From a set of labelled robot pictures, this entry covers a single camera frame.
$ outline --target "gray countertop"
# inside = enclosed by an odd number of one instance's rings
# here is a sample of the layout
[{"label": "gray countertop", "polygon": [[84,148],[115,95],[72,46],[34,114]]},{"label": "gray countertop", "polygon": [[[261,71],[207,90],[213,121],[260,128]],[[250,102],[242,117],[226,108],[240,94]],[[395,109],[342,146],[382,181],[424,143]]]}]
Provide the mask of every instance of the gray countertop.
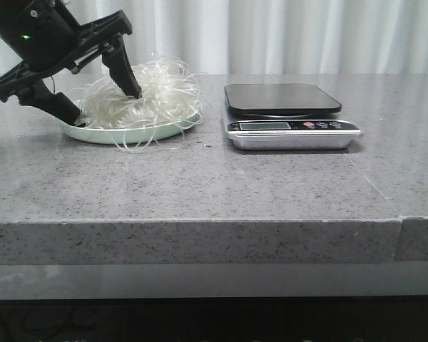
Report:
[{"label": "gray countertop", "polygon": [[[72,99],[98,76],[57,75]],[[0,264],[428,260],[428,75],[199,76],[204,122],[142,155],[80,142],[0,103]],[[365,136],[349,149],[246,152],[223,87],[311,83]]]}]

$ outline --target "digital kitchen scale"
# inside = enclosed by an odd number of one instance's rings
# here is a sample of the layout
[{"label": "digital kitchen scale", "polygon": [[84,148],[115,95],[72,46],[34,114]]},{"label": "digital kitchen scale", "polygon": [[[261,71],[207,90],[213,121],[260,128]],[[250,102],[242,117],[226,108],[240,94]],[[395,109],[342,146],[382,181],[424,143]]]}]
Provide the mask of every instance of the digital kitchen scale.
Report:
[{"label": "digital kitchen scale", "polygon": [[241,150],[336,150],[362,131],[327,119],[341,104],[315,85],[232,84],[225,87],[227,137]]}]

